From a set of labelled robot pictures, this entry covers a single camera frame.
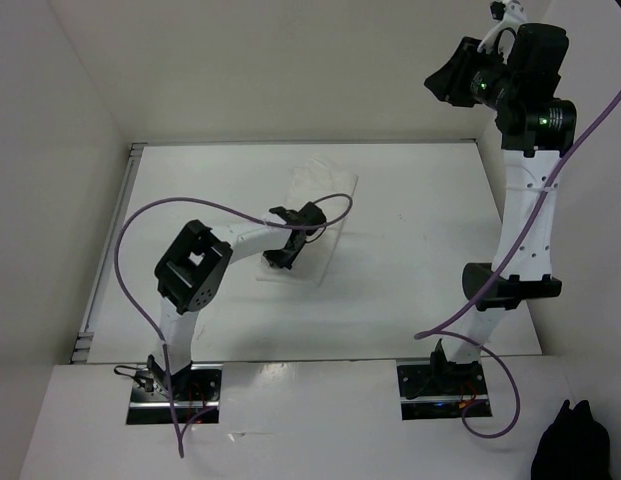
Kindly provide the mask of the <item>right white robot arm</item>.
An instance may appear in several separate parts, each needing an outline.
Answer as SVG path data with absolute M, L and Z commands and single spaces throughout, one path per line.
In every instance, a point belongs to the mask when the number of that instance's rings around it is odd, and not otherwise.
M 552 273 L 550 250 L 559 165 L 574 142 L 575 105 L 555 95 L 569 47 L 564 29 L 502 20 L 483 39 L 465 37 L 451 59 L 424 82 L 454 107 L 485 105 L 496 114 L 506 170 L 499 245 L 489 263 L 468 263 L 462 288 L 468 301 L 453 321 L 459 333 L 438 336 L 428 380 L 452 392 L 476 372 L 481 348 L 505 314 L 523 301 L 554 298 L 562 283 Z

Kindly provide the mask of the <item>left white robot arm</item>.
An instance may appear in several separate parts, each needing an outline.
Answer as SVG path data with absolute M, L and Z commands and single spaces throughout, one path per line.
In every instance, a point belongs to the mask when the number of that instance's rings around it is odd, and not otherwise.
M 199 312 L 219 292 L 230 265 L 259 254 L 269 267 L 291 269 L 307 238 L 326 222 L 321 208 L 312 202 L 299 210 L 273 207 L 256 222 L 209 227 L 189 221 L 154 270 L 163 338 L 148 356 L 147 366 L 156 391 L 170 400 L 187 392 Z

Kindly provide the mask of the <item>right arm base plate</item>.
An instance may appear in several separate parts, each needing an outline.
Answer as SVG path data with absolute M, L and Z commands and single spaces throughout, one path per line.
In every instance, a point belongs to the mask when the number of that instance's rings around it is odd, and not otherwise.
M 403 421 L 488 418 L 492 410 L 481 366 L 468 376 L 436 377 L 425 361 L 398 362 L 396 373 Z

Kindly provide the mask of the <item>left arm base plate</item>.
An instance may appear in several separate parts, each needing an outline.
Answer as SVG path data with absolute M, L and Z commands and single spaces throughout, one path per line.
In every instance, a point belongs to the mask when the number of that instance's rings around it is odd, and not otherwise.
M 131 382 L 126 424 L 164 425 L 172 423 L 168 394 L 142 365 L 115 365 L 113 373 Z M 184 386 L 173 393 L 180 425 L 217 424 L 221 400 L 222 365 L 195 363 Z

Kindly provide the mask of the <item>white pleated skirt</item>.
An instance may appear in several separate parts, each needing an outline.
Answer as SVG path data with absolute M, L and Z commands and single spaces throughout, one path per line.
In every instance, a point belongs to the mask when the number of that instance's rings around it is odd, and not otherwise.
M 293 170 L 281 223 L 302 225 L 282 250 L 263 254 L 256 279 L 286 284 L 321 284 L 353 206 L 358 175 L 322 158 Z

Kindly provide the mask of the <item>aluminium table frame rail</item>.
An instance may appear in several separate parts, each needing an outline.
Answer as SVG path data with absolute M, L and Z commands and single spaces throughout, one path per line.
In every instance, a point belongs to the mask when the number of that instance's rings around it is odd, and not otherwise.
M 146 142 L 135 142 L 130 145 L 126 169 L 118 192 L 114 209 L 111 215 L 107 235 L 105 237 L 101 256 L 97 264 L 88 301 L 84 310 L 81 326 L 73 343 L 73 350 L 69 358 L 69 364 L 85 365 L 88 362 L 89 352 L 94 338 L 94 326 L 103 296 L 107 290 L 112 270 L 112 256 L 116 237 L 125 219 L 131 192 L 139 169 Z

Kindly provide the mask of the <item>black cloth bag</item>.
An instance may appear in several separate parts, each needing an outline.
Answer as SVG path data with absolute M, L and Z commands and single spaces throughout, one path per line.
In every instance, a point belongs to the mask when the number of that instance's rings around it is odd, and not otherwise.
M 610 436 L 593 416 L 590 402 L 565 400 L 543 433 L 531 479 L 611 479 Z

